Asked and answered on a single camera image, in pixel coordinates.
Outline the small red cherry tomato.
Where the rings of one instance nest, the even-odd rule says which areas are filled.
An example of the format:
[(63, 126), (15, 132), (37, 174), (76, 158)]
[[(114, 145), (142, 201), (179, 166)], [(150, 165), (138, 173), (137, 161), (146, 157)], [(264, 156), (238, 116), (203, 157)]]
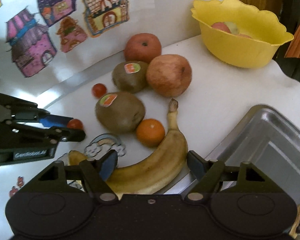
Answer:
[(79, 119), (71, 119), (68, 123), (67, 123), (67, 128), (71, 128), (71, 129), (80, 129), (83, 130), (84, 126), (83, 123), (81, 122), (81, 120)]

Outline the brown kiwi with sticker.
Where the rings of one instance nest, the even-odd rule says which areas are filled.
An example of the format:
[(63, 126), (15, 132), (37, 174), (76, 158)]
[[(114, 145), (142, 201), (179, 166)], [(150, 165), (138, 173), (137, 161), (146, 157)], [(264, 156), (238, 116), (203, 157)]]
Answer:
[(112, 81), (121, 91), (137, 93), (148, 85), (147, 68), (148, 64), (142, 61), (121, 62), (112, 71)]
[(113, 133), (130, 133), (144, 119), (146, 109), (141, 100), (129, 92), (108, 93), (95, 105), (98, 121)]

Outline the large streaked red apple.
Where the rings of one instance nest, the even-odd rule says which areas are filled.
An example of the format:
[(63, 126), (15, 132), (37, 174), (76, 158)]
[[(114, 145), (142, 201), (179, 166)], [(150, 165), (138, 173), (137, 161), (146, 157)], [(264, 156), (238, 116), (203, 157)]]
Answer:
[(150, 62), (146, 80), (159, 95), (178, 97), (188, 89), (192, 81), (192, 68), (189, 61), (181, 55), (160, 55)]

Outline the cloud rainbow sticker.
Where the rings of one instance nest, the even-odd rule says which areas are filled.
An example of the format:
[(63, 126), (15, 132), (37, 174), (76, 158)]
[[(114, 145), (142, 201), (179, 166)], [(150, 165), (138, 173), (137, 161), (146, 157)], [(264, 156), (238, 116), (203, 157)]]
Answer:
[(119, 157), (126, 154), (126, 146), (119, 136), (104, 133), (95, 137), (84, 149), (88, 158), (99, 159), (110, 150), (115, 150)]

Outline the ripe yellow banana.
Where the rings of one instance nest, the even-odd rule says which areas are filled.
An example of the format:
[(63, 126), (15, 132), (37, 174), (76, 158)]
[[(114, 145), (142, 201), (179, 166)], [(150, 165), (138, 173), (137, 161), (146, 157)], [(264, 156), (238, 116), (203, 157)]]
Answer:
[(167, 186), (186, 163), (188, 145), (177, 124), (178, 101), (168, 104), (168, 132), (157, 149), (142, 161), (116, 168), (106, 184), (119, 198), (123, 194), (153, 194)]

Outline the small orange tangerine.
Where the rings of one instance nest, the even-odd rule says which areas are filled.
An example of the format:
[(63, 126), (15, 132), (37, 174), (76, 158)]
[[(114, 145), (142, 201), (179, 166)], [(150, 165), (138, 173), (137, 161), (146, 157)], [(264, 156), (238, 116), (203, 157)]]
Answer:
[(162, 123), (156, 119), (145, 119), (136, 129), (136, 138), (146, 147), (157, 147), (165, 137)]

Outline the metal stainless steel tray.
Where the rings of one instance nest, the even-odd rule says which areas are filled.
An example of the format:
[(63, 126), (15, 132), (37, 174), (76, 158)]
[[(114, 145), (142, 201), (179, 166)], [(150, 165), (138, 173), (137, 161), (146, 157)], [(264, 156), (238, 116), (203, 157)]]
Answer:
[(300, 204), (300, 114), (268, 105), (181, 110), (190, 150), (228, 166), (256, 165)]

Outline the small pink house drawing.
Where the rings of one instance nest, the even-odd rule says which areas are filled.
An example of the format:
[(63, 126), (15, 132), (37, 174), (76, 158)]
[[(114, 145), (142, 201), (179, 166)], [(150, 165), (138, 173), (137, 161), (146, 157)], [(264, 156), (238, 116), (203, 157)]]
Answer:
[(60, 38), (61, 51), (64, 53), (73, 50), (88, 38), (87, 33), (78, 24), (78, 20), (70, 16), (66, 16), (61, 20), (56, 35)]

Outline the dark red apple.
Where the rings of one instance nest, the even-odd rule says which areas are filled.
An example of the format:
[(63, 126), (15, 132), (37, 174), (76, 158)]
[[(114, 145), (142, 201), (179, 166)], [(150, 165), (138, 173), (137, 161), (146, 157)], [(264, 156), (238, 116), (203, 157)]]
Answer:
[(162, 54), (162, 46), (154, 34), (139, 33), (127, 41), (123, 53), (126, 61), (150, 63), (155, 57)]

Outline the purple roof house drawing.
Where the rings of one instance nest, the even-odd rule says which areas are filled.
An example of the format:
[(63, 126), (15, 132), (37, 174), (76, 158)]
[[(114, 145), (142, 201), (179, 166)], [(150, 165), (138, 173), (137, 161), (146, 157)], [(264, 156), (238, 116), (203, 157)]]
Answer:
[(37, 0), (37, 5), (48, 27), (76, 11), (76, 0)]

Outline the orange lattice house drawing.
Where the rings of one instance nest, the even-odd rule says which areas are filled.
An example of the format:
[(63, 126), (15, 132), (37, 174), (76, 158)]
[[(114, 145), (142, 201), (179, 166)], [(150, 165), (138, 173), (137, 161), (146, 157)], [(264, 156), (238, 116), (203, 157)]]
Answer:
[(129, 21), (128, 0), (82, 0), (84, 21), (91, 37)]

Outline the green yellow fruit in colander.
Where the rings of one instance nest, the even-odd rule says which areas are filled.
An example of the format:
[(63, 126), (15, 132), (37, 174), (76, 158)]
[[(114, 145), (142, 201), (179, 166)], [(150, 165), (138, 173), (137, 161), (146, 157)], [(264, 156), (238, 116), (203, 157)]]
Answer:
[(236, 23), (229, 22), (229, 21), (224, 22), (224, 23), (229, 28), (231, 34), (233, 34), (233, 35), (239, 35), (240, 34), (239, 28), (238, 28)]

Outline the yellow scalloped plastic colander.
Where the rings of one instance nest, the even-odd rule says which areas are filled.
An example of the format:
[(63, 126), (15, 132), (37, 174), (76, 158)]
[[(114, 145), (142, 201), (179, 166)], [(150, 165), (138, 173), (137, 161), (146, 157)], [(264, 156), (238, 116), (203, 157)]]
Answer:
[[(273, 12), (239, 0), (194, 0), (191, 12), (208, 51), (236, 67), (262, 68), (281, 45), (294, 39)], [(212, 25), (216, 22), (233, 22), (249, 37), (215, 29)]]

